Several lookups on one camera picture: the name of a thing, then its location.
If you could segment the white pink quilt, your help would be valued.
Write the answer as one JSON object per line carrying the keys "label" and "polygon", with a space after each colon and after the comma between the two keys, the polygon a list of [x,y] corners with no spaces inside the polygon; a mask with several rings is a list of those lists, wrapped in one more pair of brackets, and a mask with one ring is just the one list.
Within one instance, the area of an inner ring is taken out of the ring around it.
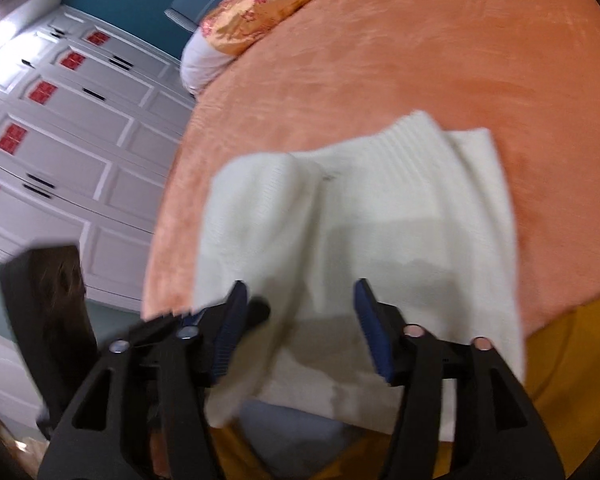
{"label": "white pink quilt", "polygon": [[180,74],[184,88],[196,98],[239,56],[230,56],[214,50],[202,38],[199,25],[188,40],[181,58]]}

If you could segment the orange velvet bed cover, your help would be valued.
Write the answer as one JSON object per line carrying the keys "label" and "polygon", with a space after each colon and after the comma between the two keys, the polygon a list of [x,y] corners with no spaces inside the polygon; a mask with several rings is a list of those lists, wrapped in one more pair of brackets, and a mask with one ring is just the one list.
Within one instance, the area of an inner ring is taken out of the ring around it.
{"label": "orange velvet bed cover", "polygon": [[600,296],[596,0],[312,0],[207,88],[176,152],[144,315],[187,306],[202,206],[231,158],[304,151],[413,110],[489,129],[515,205],[527,330]]}

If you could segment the white knitted sweater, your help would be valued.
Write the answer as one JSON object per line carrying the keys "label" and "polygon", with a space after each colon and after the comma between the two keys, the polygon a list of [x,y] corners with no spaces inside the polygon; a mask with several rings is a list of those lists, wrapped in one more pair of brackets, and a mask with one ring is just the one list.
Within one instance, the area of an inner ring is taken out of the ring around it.
{"label": "white knitted sweater", "polygon": [[390,432],[401,395],[374,370],[359,280],[434,336],[490,338],[524,376],[515,218],[489,130],[445,131],[415,112],[317,151],[238,157],[213,177],[194,303],[243,282],[271,315],[211,390],[210,424],[257,398]]}

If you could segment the white wardrobe with red decals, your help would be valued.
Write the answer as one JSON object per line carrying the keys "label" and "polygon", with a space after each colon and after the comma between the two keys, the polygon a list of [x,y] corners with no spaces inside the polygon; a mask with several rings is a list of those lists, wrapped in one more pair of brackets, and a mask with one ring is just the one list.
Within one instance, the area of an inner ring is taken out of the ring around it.
{"label": "white wardrobe with red decals", "polygon": [[166,174],[194,107],[172,56],[68,6],[0,49],[0,262],[79,247],[87,297],[140,310]]}

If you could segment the orange floral satin pillow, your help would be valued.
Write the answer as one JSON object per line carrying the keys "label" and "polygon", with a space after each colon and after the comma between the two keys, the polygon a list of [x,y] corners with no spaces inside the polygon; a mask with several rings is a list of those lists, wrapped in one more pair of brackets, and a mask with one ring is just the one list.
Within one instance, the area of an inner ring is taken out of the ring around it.
{"label": "orange floral satin pillow", "polygon": [[214,50],[239,56],[310,1],[222,0],[202,20],[201,36]]}

